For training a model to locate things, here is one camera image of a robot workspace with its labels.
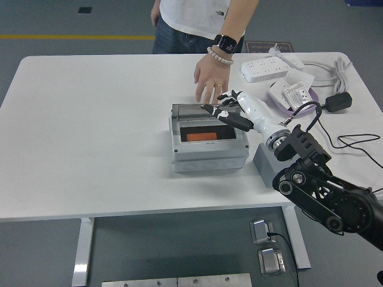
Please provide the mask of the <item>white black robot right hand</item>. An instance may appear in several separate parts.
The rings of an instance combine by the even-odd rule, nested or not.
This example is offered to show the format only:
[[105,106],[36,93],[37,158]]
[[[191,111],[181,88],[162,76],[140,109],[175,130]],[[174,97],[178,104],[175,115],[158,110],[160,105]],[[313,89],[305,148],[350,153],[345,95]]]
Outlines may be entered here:
[[[265,145],[271,145],[277,139],[290,134],[289,129],[276,122],[267,104],[257,97],[250,96],[243,91],[232,90],[220,95],[218,100],[221,101],[221,106],[204,104],[202,108],[229,126],[245,132],[254,129],[261,133]],[[245,117],[222,108],[222,106],[235,103],[240,106]]]

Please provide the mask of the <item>person's right hand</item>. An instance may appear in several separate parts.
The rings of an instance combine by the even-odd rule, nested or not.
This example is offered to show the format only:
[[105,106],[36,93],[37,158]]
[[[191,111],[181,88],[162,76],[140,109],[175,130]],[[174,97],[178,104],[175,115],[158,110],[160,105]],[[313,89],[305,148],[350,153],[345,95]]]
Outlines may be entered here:
[[160,16],[160,2],[155,2],[151,9],[151,24],[154,28],[157,27],[157,22]]

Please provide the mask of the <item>person's left hand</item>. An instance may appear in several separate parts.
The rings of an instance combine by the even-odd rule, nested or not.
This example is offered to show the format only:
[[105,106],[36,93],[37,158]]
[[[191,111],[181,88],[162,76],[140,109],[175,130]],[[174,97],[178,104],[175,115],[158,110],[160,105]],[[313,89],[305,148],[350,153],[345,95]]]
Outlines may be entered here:
[[194,70],[197,103],[213,105],[218,103],[219,95],[228,91],[230,67],[214,59],[210,54],[206,54],[197,62]]

